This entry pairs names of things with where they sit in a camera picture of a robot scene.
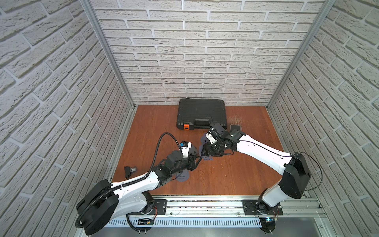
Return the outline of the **black phone stand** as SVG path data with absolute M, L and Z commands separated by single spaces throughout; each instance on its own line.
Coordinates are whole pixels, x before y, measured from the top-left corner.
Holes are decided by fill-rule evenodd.
M 241 131 L 241 126 L 240 125 L 231 124 L 230 125 L 230 132 L 233 132 L 234 130 Z

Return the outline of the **purple-grey phone stand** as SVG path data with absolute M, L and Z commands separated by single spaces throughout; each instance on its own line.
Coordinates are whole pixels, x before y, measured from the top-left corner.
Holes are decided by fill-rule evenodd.
M 203 136 L 201 137 L 200 139 L 200 142 L 202 144 L 205 144 L 205 143 L 208 143 L 209 142 L 209 139 L 206 137 L 207 133 L 204 133 Z

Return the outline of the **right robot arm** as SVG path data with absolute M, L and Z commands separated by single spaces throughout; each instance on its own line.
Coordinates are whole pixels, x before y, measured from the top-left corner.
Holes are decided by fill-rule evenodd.
M 256 202 L 263 212 L 278 207 L 288 198 L 300 199 L 311 178 L 304 156 L 300 153 L 286 153 L 265 145 L 240 130 L 217 132 L 209 130 L 201 155 L 205 157 L 225 156 L 225 150 L 240 152 L 266 164 L 282 176 L 281 180 L 266 189 Z

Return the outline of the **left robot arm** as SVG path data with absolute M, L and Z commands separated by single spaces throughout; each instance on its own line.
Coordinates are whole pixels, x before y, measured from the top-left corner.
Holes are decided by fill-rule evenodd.
M 75 227 L 90 236 L 114 218 L 135 212 L 149 213 L 154 203 L 150 191 L 166 185 L 182 171 L 195 170 L 201 160 L 197 151 L 185 156 L 176 150 L 143 175 L 122 182 L 111 183 L 107 179 L 98 182 L 78 202 Z

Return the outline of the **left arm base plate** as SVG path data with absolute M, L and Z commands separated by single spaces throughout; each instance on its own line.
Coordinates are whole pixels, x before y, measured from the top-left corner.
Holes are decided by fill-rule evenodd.
M 167 199 L 155 199 L 148 202 L 147 206 L 140 212 L 132 212 L 130 215 L 165 215 L 167 210 Z

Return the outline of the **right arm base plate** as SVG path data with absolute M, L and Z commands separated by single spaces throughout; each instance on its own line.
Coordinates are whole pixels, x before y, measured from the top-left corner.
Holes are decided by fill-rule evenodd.
M 242 200 L 242 207 L 243 207 L 244 214 L 246 216 L 248 215 L 256 215 L 256 216 L 283 215 L 283 210 L 280 206 L 280 203 L 278 203 L 275 207 L 270 207 L 269 205 L 265 204 L 263 201 L 259 201 L 257 199 L 244 199 Z

